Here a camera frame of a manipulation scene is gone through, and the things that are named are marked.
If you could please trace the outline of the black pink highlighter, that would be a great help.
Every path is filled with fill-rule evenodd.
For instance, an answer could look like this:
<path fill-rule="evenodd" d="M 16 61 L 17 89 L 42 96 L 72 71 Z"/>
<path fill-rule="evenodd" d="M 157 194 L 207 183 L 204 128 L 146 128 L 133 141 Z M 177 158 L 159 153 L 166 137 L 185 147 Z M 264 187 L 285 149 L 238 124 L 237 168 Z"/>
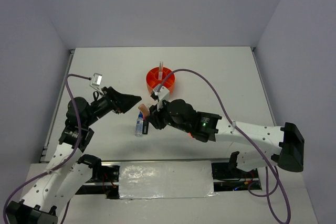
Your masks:
<path fill-rule="evenodd" d="M 148 120 L 143 121 L 143 128 L 142 128 L 142 134 L 147 135 L 149 130 L 149 122 Z"/>

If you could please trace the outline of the blue white glue bottle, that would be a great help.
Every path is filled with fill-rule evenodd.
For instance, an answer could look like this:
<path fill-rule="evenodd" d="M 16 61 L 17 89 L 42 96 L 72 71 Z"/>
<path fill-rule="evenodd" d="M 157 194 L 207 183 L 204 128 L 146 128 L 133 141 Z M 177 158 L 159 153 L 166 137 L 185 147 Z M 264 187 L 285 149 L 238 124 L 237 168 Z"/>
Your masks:
<path fill-rule="evenodd" d="M 143 134 L 143 114 L 142 112 L 139 112 L 137 121 L 136 121 L 136 127 L 135 127 L 135 136 L 141 137 Z"/>

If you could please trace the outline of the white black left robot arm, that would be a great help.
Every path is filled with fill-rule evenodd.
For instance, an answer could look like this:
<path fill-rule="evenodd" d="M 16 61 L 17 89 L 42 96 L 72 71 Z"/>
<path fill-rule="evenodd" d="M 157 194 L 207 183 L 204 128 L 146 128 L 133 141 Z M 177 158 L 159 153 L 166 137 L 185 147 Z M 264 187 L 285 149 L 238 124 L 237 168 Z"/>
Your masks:
<path fill-rule="evenodd" d="M 122 94 L 104 87 L 101 97 L 89 103 L 83 97 L 71 97 L 53 157 L 45 170 L 25 182 L 32 188 L 16 202 L 8 199 L 4 207 L 5 223 L 59 223 L 69 202 L 87 181 L 98 181 L 103 174 L 101 159 L 85 154 L 94 131 L 91 125 L 109 112 L 125 114 L 141 97 Z"/>

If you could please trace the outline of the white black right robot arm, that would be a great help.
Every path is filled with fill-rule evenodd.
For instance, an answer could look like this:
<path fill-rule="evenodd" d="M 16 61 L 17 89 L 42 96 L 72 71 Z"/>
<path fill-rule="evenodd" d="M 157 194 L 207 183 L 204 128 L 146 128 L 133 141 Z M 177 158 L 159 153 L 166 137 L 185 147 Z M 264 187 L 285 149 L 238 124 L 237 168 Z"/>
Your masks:
<path fill-rule="evenodd" d="M 260 126 L 229 122 L 218 114 L 196 111 L 182 99 L 150 106 L 146 118 L 157 130 L 170 126 L 203 143 L 232 142 L 253 146 L 252 151 L 231 151 L 228 171 L 233 177 L 268 164 L 288 172 L 303 171 L 304 138 L 293 123 Z"/>

